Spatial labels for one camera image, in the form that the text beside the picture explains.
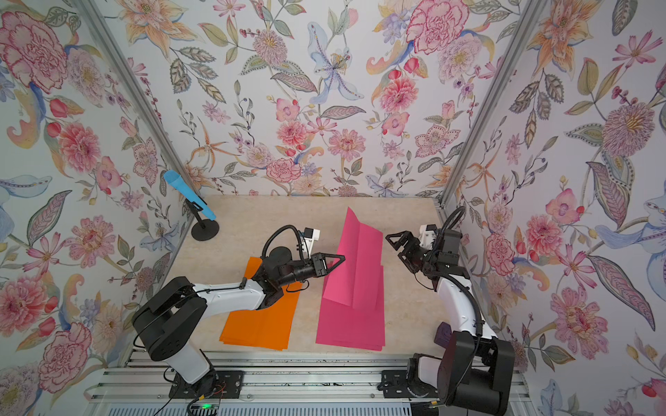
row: peony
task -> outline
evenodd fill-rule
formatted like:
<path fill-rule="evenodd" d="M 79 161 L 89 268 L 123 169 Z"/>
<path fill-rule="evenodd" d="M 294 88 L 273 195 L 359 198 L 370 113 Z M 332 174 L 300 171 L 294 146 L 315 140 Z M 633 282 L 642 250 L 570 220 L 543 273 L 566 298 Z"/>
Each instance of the peony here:
<path fill-rule="evenodd" d="M 93 325 L 93 348 L 106 354 L 116 345 L 123 332 L 121 311 L 113 304 L 107 304 L 97 314 Z"/>
<path fill-rule="evenodd" d="M 365 151 L 365 141 L 366 139 L 359 136 L 356 130 L 349 131 L 345 128 L 342 130 L 342 134 L 334 130 L 333 137 L 328 140 L 330 144 L 328 151 L 332 154 L 339 154 L 347 162 L 351 162 L 354 158 L 358 158 L 361 152 Z"/>
<path fill-rule="evenodd" d="M 72 48 L 67 57 L 67 72 L 68 81 L 91 104 L 101 107 L 105 81 L 93 56 L 83 49 Z"/>
<path fill-rule="evenodd" d="M 415 53 L 441 51 L 460 36 L 469 16 L 462 0 L 423 0 L 412 13 L 407 42 L 414 42 Z"/>
<path fill-rule="evenodd" d="M 65 162 L 79 173 L 92 171 L 97 159 L 102 156 L 99 151 L 99 138 L 93 129 L 84 127 L 79 122 L 69 123 L 60 132 L 60 153 Z"/>
<path fill-rule="evenodd" d="M 24 415 L 37 400 L 37 363 L 0 370 L 0 415 Z"/>
<path fill-rule="evenodd" d="M 252 43 L 256 54 L 269 65 L 279 65 L 287 59 L 287 46 L 274 31 L 262 30 Z"/>
<path fill-rule="evenodd" d="M 527 242 L 540 256 L 552 256 L 562 245 L 562 230 L 548 215 L 533 215 L 527 221 Z"/>
<path fill-rule="evenodd" d="M 264 144 L 257 144 L 247 150 L 248 163 L 255 168 L 265 168 L 273 161 L 268 147 Z"/>
<path fill-rule="evenodd" d="M 69 257 L 74 260 L 81 260 L 81 267 L 92 267 L 96 264 L 98 257 L 103 258 L 113 254 L 113 243 L 116 236 L 107 234 L 113 233 L 113 225 L 105 222 L 104 218 L 96 216 L 90 221 L 90 218 L 81 220 L 81 228 L 74 226 L 72 233 L 77 237 L 70 237 L 65 240 L 65 247 L 69 247 Z"/>
<path fill-rule="evenodd" d="M 388 134 L 402 136 L 402 132 L 405 131 L 405 124 L 409 119 L 410 115 L 406 112 L 393 114 L 382 124 L 382 129 L 386 130 Z"/>
<path fill-rule="evenodd" d="M 47 94 L 67 78 L 67 56 L 52 28 L 22 11 L 2 14 L 0 58 L 21 84 Z"/>
<path fill-rule="evenodd" d="M 459 37 L 440 52 L 440 81 L 464 74 L 481 51 L 481 41 L 471 33 Z"/>
<path fill-rule="evenodd" d="M 578 287 L 575 291 L 565 288 L 561 299 L 557 294 L 552 294 L 551 299 L 550 308 L 557 313 L 555 338 L 568 342 L 567 346 L 574 354 L 578 352 L 580 343 L 581 352 L 588 359 L 594 359 L 598 351 L 608 354 L 608 339 L 601 335 L 608 332 L 608 321 L 597 316 L 597 302 L 585 304 L 585 289 Z"/>
<path fill-rule="evenodd" d="M 47 301 L 41 275 L 33 278 L 24 274 L 7 280 L 0 290 L 0 331 L 9 337 L 14 330 L 24 332 L 42 314 Z"/>
<path fill-rule="evenodd" d="M 578 203 L 573 191 L 565 189 L 545 206 L 545 211 L 553 216 L 559 224 L 573 224 L 581 219 L 577 211 Z"/>
<path fill-rule="evenodd" d="M 300 177 L 300 165 L 291 159 L 274 160 L 266 167 L 266 174 L 278 182 L 291 182 Z"/>
<path fill-rule="evenodd" d="M 308 138 L 305 124 L 297 120 L 283 122 L 278 129 L 278 138 L 287 146 L 298 146 Z"/>
<path fill-rule="evenodd" d="M 69 331 L 58 331 L 44 349 L 39 363 L 39 387 L 57 393 L 83 369 L 92 342 L 90 330 L 82 323 L 72 323 Z"/>
<path fill-rule="evenodd" d="M 486 256 L 491 266 L 500 276 L 510 274 L 515 268 L 512 260 L 515 256 L 511 242 L 502 234 L 493 233 L 486 240 Z"/>
<path fill-rule="evenodd" d="M 632 156 L 647 144 L 655 129 L 655 112 L 645 103 L 623 105 L 608 114 L 601 136 L 611 156 Z"/>
<path fill-rule="evenodd" d="M 388 112 L 404 111 L 412 105 L 417 95 L 418 88 L 413 80 L 408 77 L 394 79 L 382 91 L 382 108 Z"/>
<path fill-rule="evenodd" d="M 498 234 L 504 234 L 513 219 L 513 208 L 498 202 L 488 212 L 488 226 Z"/>

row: black cable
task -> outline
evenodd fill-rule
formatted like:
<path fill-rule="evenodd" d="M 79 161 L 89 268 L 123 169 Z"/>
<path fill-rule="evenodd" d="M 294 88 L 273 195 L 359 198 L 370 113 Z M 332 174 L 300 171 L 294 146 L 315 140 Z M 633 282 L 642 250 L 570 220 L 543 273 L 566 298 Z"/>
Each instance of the black cable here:
<path fill-rule="evenodd" d="M 275 240 L 275 237 L 279 236 L 280 233 L 282 233 L 283 231 L 287 231 L 287 230 L 292 230 L 294 232 L 294 234 L 296 235 L 296 241 L 297 241 L 296 248 L 298 248 L 298 255 L 300 256 L 301 261 L 303 260 L 303 245 L 300 242 L 300 236 L 298 235 L 299 231 L 293 225 L 287 225 L 287 226 L 280 227 L 277 231 L 275 231 L 273 233 L 273 235 L 271 237 L 269 237 L 269 239 L 266 241 L 266 244 L 264 245 L 264 249 L 261 251 L 261 258 L 262 259 L 266 258 L 266 252 L 268 251 L 268 247 L 270 246 L 270 243 L 272 243 L 273 240 Z"/>

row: flower illustration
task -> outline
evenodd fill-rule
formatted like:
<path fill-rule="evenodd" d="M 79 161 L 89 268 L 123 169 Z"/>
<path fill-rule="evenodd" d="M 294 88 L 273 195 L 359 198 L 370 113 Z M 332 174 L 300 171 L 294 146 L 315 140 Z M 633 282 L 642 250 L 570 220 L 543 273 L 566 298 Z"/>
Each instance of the flower illustration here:
<path fill-rule="evenodd" d="M 366 139 L 359 136 L 356 130 L 349 131 L 345 128 L 342 130 L 342 134 L 335 130 L 333 136 L 328 140 L 330 144 L 328 151 L 332 154 L 339 154 L 347 162 L 351 162 L 354 158 L 358 158 L 361 152 L 365 151 L 365 141 Z"/>
<path fill-rule="evenodd" d="M 83 49 L 72 49 L 67 57 L 67 80 L 76 87 L 91 104 L 102 106 L 104 77 L 93 56 Z"/>
<path fill-rule="evenodd" d="M 60 132 L 60 152 L 65 162 L 79 173 L 92 171 L 97 159 L 102 156 L 99 151 L 99 138 L 90 127 L 79 122 L 69 123 Z"/>
<path fill-rule="evenodd" d="M 123 195 L 121 198 L 121 204 L 123 204 L 123 207 L 126 210 L 134 212 L 134 208 L 139 209 L 143 205 L 142 192 L 139 192 L 138 190 L 135 190 L 134 192 L 122 191 L 121 194 Z"/>
<path fill-rule="evenodd" d="M 495 305 L 501 306 L 504 309 L 509 309 L 513 306 L 511 285 L 504 277 L 499 276 L 496 273 L 489 274 L 488 293 L 490 294 L 490 300 Z"/>
<path fill-rule="evenodd" d="M 423 0 L 412 12 L 407 42 L 414 42 L 415 53 L 441 51 L 460 36 L 469 16 L 462 0 Z"/>
<path fill-rule="evenodd" d="M 92 267 L 98 257 L 103 258 L 115 252 L 113 243 L 116 236 L 107 235 L 113 233 L 113 225 L 105 222 L 104 218 L 96 216 L 90 221 L 90 218 L 81 220 L 81 228 L 74 226 L 72 233 L 77 237 L 70 237 L 65 240 L 65 247 L 69 247 L 69 257 L 74 260 L 81 260 L 81 267 Z"/>
<path fill-rule="evenodd" d="M 577 211 L 578 203 L 573 191 L 570 188 L 565 189 L 557 195 L 557 198 L 548 202 L 545 211 L 553 216 L 553 219 L 559 224 L 573 224 L 581 219 L 581 214 Z"/>
<path fill-rule="evenodd" d="M 119 14 L 127 24 L 127 41 L 130 45 L 146 37 L 168 59 L 171 39 L 193 41 L 196 33 L 179 22 L 187 9 L 169 0 L 116 0 L 123 7 Z"/>
<path fill-rule="evenodd" d="M 22 11 L 2 14 L 0 58 L 21 84 L 47 94 L 67 78 L 67 56 L 53 29 Z"/>
<path fill-rule="evenodd" d="M 565 288 L 561 299 L 557 294 L 552 294 L 551 298 L 550 308 L 557 313 L 555 338 L 568 342 L 574 354 L 580 343 L 581 352 L 588 359 L 594 359 L 599 351 L 608 353 L 608 339 L 601 334 L 608 332 L 608 321 L 597 316 L 597 302 L 585 304 L 587 292 L 583 288 L 578 287 L 578 292 Z"/>
<path fill-rule="evenodd" d="M 152 186 L 157 179 L 157 149 L 152 138 L 146 143 L 138 144 L 134 150 L 134 173 L 146 179 L 148 186 Z"/>
<path fill-rule="evenodd" d="M 481 51 L 481 41 L 471 33 L 448 44 L 440 52 L 440 81 L 456 78 L 472 67 Z"/>
<path fill-rule="evenodd" d="M 0 415 L 24 415 L 37 400 L 37 363 L 0 370 Z"/>
<path fill-rule="evenodd" d="M 573 78 L 573 46 L 592 38 L 587 21 L 600 5 L 596 0 L 553 0 L 550 16 L 541 21 L 539 32 L 527 45 L 539 51 L 534 75 L 552 62 Z"/>
<path fill-rule="evenodd" d="M 486 256 L 491 266 L 500 276 L 510 274 L 515 265 L 512 260 L 515 256 L 511 242 L 500 233 L 493 233 L 486 240 Z"/>
<path fill-rule="evenodd" d="M 298 106 L 298 101 L 296 100 L 278 99 L 276 107 L 275 115 L 278 121 L 294 120 L 300 112 L 300 106 Z"/>
<path fill-rule="evenodd" d="M 460 130 L 447 130 L 444 126 L 433 124 L 426 134 L 416 137 L 416 157 L 431 156 L 458 138 Z"/>
<path fill-rule="evenodd" d="M 636 45 L 636 36 L 630 36 L 629 37 L 629 47 L 627 48 L 625 45 L 618 45 L 617 48 L 615 48 L 615 52 L 619 53 L 622 55 L 621 57 L 615 57 L 613 58 L 614 61 L 626 61 L 629 59 L 629 62 L 625 65 L 625 67 L 629 68 L 635 61 L 638 61 L 638 63 L 643 64 L 643 63 L 654 63 L 657 62 L 657 59 L 653 57 L 652 55 L 648 55 L 646 52 L 651 51 L 652 49 L 658 47 L 659 45 L 662 44 L 661 37 L 657 39 L 656 41 L 652 42 L 651 44 L 647 44 L 650 42 L 650 38 L 652 37 L 652 31 L 648 31 L 646 34 L 644 34 L 643 38 L 641 39 L 641 42 Z"/>
<path fill-rule="evenodd" d="M 60 251 L 60 249 L 63 247 L 63 244 L 65 242 L 61 242 L 58 244 L 60 241 L 60 233 L 59 232 L 54 232 L 53 237 L 51 238 L 51 244 L 49 245 L 49 241 L 46 237 L 42 237 L 39 240 L 39 243 L 42 246 L 42 251 L 39 251 L 36 248 L 30 247 L 27 250 L 28 256 L 37 258 L 39 260 L 32 262 L 32 263 L 27 263 L 23 265 L 23 271 L 28 272 L 34 268 L 39 268 L 39 275 L 41 276 L 44 273 L 49 271 L 49 264 L 58 264 L 60 260 L 53 258 L 53 256 Z"/>
<path fill-rule="evenodd" d="M 256 54 L 269 65 L 279 65 L 287 59 L 287 46 L 275 31 L 262 30 L 257 34 L 252 46 Z"/>
<path fill-rule="evenodd" d="M 222 13 L 220 13 L 220 17 L 227 13 L 236 17 L 236 12 L 245 8 L 245 5 L 236 4 L 236 0 L 217 0 L 217 2 L 220 4 L 214 5 L 212 9 L 215 11 L 221 11 Z"/>
<path fill-rule="evenodd" d="M 396 113 L 389 116 L 382 124 L 382 129 L 386 130 L 388 134 L 394 136 L 401 136 L 405 131 L 405 124 L 410 119 L 410 115 L 406 112 Z"/>
<path fill-rule="evenodd" d="M 116 305 L 107 304 L 95 318 L 93 348 L 100 354 L 106 354 L 116 345 L 116 340 L 122 332 L 121 311 Z"/>
<path fill-rule="evenodd" d="M 488 226 L 498 234 L 504 234 L 511 225 L 513 219 L 513 208 L 497 202 L 488 211 Z"/>
<path fill-rule="evenodd" d="M 647 144 L 655 129 L 655 112 L 645 103 L 623 105 L 608 114 L 603 149 L 611 156 L 632 156 Z"/>
<path fill-rule="evenodd" d="M 388 112 L 406 110 L 416 100 L 418 88 L 408 77 L 392 80 L 382 91 L 382 108 Z"/>
<path fill-rule="evenodd" d="M 278 138 L 287 146 L 298 146 L 308 138 L 305 124 L 298 120 L 283 122 L 278 129 Z"/>
<path fill-rule="evenodd" d="M 567 266 L 567 268 L 564 269 L 564 276 L 568 276 L 571 272 L 573 272 L 573 277 L 576 278 L 576 281 L 580 287 L 583 288 L 583 290 L 585 290 L 583 283 L 587 284 L 591 288 L 596 288 L 596 282 L 585 275 L 585 273 L 594 273 L 594 267 L 580 266 L 580 263 L 582 263 L 582 261 L 587 257 L 587 254 L 585 254 L 585 252 L 578 252 L 576 257 L 573 258 L 573 246 L 571 244 L 567 244 L 566 249 L 566 257 L 557 252 L 559 262 Z"/>
<path fill-rule="evenodd" d="M 9 337 L 14 330 L 24 332 L 35 323 L 47 301 L 41 275 L 33 278 L 22 275 L 8 280 L 0 289 L 0 331 Z"/>
<path fill-rule="evenodd" d="M 546 214 L 533 215 L 527 221 L 527 242 L 540 256 L 557 254 L 562 245 L 562 230 Z"/>
<path fill-rule="evenodd" d="M 39 363 L 39 387 L 49 393 L 65 388 L 88 361 L 92 341 L 90 330 L 79 322 L 72 323 L 69 331 L 56 332 Z"/>
<path fill-rule="evenodd" d="M 287 183 L 300 178 L 300 165 L 295 164 L 291 159 L 273 160 L 266 167 L 266 174 L 269 178 L 278 182 Z"/>

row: pink flower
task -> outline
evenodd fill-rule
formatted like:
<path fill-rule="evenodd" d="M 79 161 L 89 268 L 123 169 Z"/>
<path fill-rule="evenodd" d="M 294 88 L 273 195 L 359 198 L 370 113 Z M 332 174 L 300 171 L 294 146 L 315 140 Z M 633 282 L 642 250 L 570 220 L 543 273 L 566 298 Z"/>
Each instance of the pink flower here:
<path fill-rule="evenodd" d="M 447 130 L 443 126 L 433 124 L 426 134 L 419 134 L 416 137 L 416 146 L 418 146 L 416 157 L 424 158 L 439 152 L 457 139 L 459 133 L 460 130 Z"/>
<path fill-rule="evenodd" d="M 583 288 L 578 287 L 578 292 L 565 288 L 561 299 L 557 294 L 552 294 L 551 298 L 550 308 L 557 312 L 555 338 L 568 342 L 569 350 L 574 354 L 580 343 L 581 352 L 588 359 L 594 359 L 598 351 L 608 354 L 608 339 L 601 335 L 608 332 L 608 321 L 596 316 L 599 311 L 597 302 L 585 304 L 587 292 Z"/>
<path fill-rule="evenodd" d="M 278 159 L 271 162 L 266 168 L 269 178 L 278 182 L 287 183 L 300 177 L 300 165 L 294 164 L 291 159 Z"/>
<path fill-rule="evenodd" d="M 582 261 L 587 257 L 587 254 L 585 254 L 585 252 L 579 252 L 578 254 L 576 254 L 575 258 L 572 258 L 573 246 L 571 244 L 567 244 L 566 248 L 567 248 L 566 257 L 562 256 L 559 252 L 557 252 L 557 257 L 559 258 L 559 262 L 567 266 L 567 268 L 564 269 L 564 276 L 568 276 L 569 273 L 573 272 L 573 277 L 576 278 L 576 281 L 578 282 L 580 287 L 583 288 L 583 290 L 585 290 L 583 282 L 585 282 L 591 288 L 596 288 L 597 284 L 594 282 L 594 280 L 588 278 L 585 274 L 583 274 L 583 273 L 594 273 L 595 272 L 594 267 L 580 266 L 580 263 L 582 263 Z"/>
<path fill-rule="evenodd" d="M 646 52 L 651 51 L 652 49 L 658 47 L 659 45 L 662 44 L 661 37 L 657 39 L 656 41 L 652 42 L 651 44 L 647 44 L 650 42 L 650 38 L 652 37 L 652 31 L 648 31 L 646 34 L 644 34 L 643 38 L 641 39 L 641 42 L 636 45 L 636 36 L 630 36 L 629 37 L 629 47 L 627 48 L 625 45 L 618 45 L 617 48 L 615 48 L 615 52 L 619 53 L 622 55 L 621 57 L 615 57 L 613 58 L 614 61 L 625 61 L 629 59 L 629 62 L 627 62 L 626 67 L 629 68 L 631 65 L 633 65 L 634 61 L 638 61 L 638 63 L 654 63 L 657 60 L 655 57 L 652 55 L 648 55 Z"/>
<path fill-rule="evenodd" d="M 60 249 L 63 247 L 63 244 L 65 243 L 63 241 L 58 245 L 59 241 L 60 241 L 59 232 L 53 233 L 53 237 L 51 238 L 51 245 L 49 245 L 49 241 L 46 237 L 42 237 L 39 240 L 39 243 L 41 244 L 43 251 L 39 251 L 38 249 L 33 247 L 30 247 L 27 250 L 28 256 L 38 258 L 39 260 L 37 260 L 36 262 L 24 264 L 23 271 L 28 272 L 34 268 L 39 267 L 40 268 L 39 276 L 41 276 L 49 271 L 49 264 L 58 264 L 60 260 L 53 258 L 53 256 L 58 251 L 60 251 Z"/>
<path fill-rule="evenodd" d="M 408 77 L 394 79 L 382 91 L 382 108 L 387 112 L 404 111 L 412 105 L 417 95 L 418 88 L 414 81 Z"/>
<path fill-rule="evenodd" d="M 243 10 L 245 5 L 237 5 L 236 0 L 217 0 L 220 5 L 215 5 L 212 7 L 215 11 L 221 11 L 220 17 L 224 16 L 227 13 L 231 13 L 233 17 L 236 17 L 236 12 Z"/>
<path fill-rule="evenodd" d="M 358 158 L 361 152 L 365 151 L 365 141 L 366 139 L 359 136 L 356 130 L 349 131 L 345 128 L 342 130 L 342 134 L 335 130 L 333 137 L 328 140 L 330 144 L 328 151 L 332 154 L 339 154 L 347 162 L 351 162 L 354 158 Z"/>
<path fill-rule="evenodd" d="M 157 149 L 155 142 L 149 138 L 145 144 L 141 143 L 134 150 L 134 173 L 146 178 L 148 186 L 152 186 L 157 179 Z"/>
<path fill-rule="evenodd" d="M 2 14 L 0 58 L 21 84 L 32 82 L 45 93 L 67 77 L 67 56 L 52 28 L 22 11 Z"/>
<path fill-rule="evenodd" d="M 220 110 L 216 105 L 213 105 L 206 101 L 206 104 L 202 105 L 204 108 L 204 115 L 212 121 L 215 119 L 216 122 L 221 122 L 226 124 L 227 120 L 231 120 L 231 117 L 226 115 L 226 111 Z"/>
<path fill-rule="evenodd" d="M 559 224 L 573 224 L 581 219 L 577 211 L 578 203 L 573 191 L 565 189 L 545 206 L 545 211 L 553 216 Z"/>
<path fill-rule="evenodd" d="M 274 31 L 262 30 L 252 43 L 256 54 L 269 65 L 278 65 L 287 59 L 287 46 Z"/>
<path fill-rule="evenodd" d="M 406 112 L 396 113 L 386 119 L 382 124 L 382 128 L 389 134 L 400 136 L 405 131 L 405 124 L 407 124 L 407 120 L 409 119 L 410 115 Z"/>
<path fill-rule="evenodd" d="M 121 204 L 123 204 L 123 207 L 126 210 L 134 212 L 134 208 L 139 209 L 141 208 L 141 205 L 143 205 L 143 193 L 138 190 L 135 190 L 134 192 L 124 190 L 121 194 L 123 195 L 121 198 Z"/>
<path fill-rule="evenodd" d="M 497 234 L 504 234 L 513 219 L 513 208 L 501 202 L 496 203 L 488 212 L 488 226 Z"/>
<path fill-rule="evenodd" d="M 308 129 L 308 133 L 313 134 L 313 133 L 319 133 L 324 137 L 324 132 L 325 131 L 333 131 L 334 128 L 338 126 L 338 123 L 332 123 L 330 118 L 327 118 L 326 120 L 322 120 L 321 117 L 317 117 L 316 119 L 316 124 L 313 123 L 312 121 L 308 121 L 308 126 L 311 128 Z"/>
<path fill-rule="evenodd" d="M 292 102 L 285 99 L 278 99 L 276 106 L 277 111 L 275 114 L 278 121 L 294 120 L 300 111 L 300 107 L 296 100 Z"/>
<path fill-rule="evenodd" d="M 90 330 L 80 322 L 72 323 L 69 331 L 56 332 L 39 363 L 39 387 L 57 393 L 74 380 L 88 361 L 92 340 Z"/>
<path fill-rule="evenodd" d="M 24 332 L 35 323 L 44 310 L 47 295 L 41 275 L 24 274 L 15 281 L 5 281 L 0 290 L 0 331 L 9 337 L 14 330 Z"/>
<path fill-rule="evenodd" d="M 655 112 L 645 103 L 623 105 L 608 114 L 603 126 L 603 149 L 610 156 L 632 156 L 647 144 L 655 129 Z"/>
<path fill-rule="evenodd" d="M 391 143 L 384 143 L 384 156 L 397 160 L 405 155 L 404 151 L 398 147 L 398 143 L 391 140 Z"/>
<path fill-rule="evenodd" d="M 101 190 L 117 188 L 123 184 L 121 175 L 116 170 L 115 165 L 108 156 L 102 157 L 102 161 L 95 167 L 95 177 Z"/>
<path fill-rule="evenodd" d="M 288 146 L 298 146 L 308 138 L 305 124 L 297 120 L 282 123 L 278 129 L 278 138 Z"/>
<path fill-rule="evenodd" d="M 79 173 L 92 171 L 97 163 L 99 152 L 99 139 L 90 127 L 84 127 L 79 122 L 69 123 L 60 132 L 60 153 L 65 157 L 69 166 Z"/>
<path fill-rule="evenodd" d="M 74 260 L 81 260 L 81 267 L 92 267 L 97 262 L 98 257 L 103 258 L 113 254 L 113 243 L 116 236 L 108 236 L 113 233 L 113 225 L 105 222 L 104 218 L 96 216 L 90 221 L 90 218 L 81 220 L 81 228 L 74 226 L 72 233 L 77 237 L 70 237 L 65 240 L 65 247 L 69 247 L 69 257 Z"/>
<path fill-rule="evenodd" d="M 412 13 L 407 42 L 414 41 L 415 53 L 441 51 L 460 36 L 469 16 L 462 0 L 423 0 Z"/>
<path fill-rule="evenodd" d="M 552 256 L 562 245 L 562 230 L 546 214 L 533 215 L 527 221 L 527 242 L 540 256 Z"/>
<path fill-rule="evenodd" d="M 511 242 L 504 238 L 502 234 L 496 232 L 488 237 L 486 240 L 486 252 L 488 262 L 500 276 L 510 274 L 515 268 L 512 262 L 515 252 L 511 246 Z"/>

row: blue microphone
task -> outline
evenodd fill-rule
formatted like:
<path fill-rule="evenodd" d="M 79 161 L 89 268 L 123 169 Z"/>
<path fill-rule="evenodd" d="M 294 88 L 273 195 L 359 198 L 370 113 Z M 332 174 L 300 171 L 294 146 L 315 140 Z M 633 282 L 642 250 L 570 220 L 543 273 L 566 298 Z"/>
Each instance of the blue microphone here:
<path fill-rule="evenodd" d="M 180 192 L 185 198 L 187 198 L 193 204 L 199 205 L 201 207 L 201 212 L 208 217 L 210 220 L 215 220 L 216 216 L 213 214 L 213 211 L 210 210 L 208 205 L 206 205 L 197 194 L 194 193 L 192 189 L 185 183 L 185 181 L 180 177 L 180 175 L 174 170 L 167 170 L 165 173 L 166 183 L 173 186 Z"/>

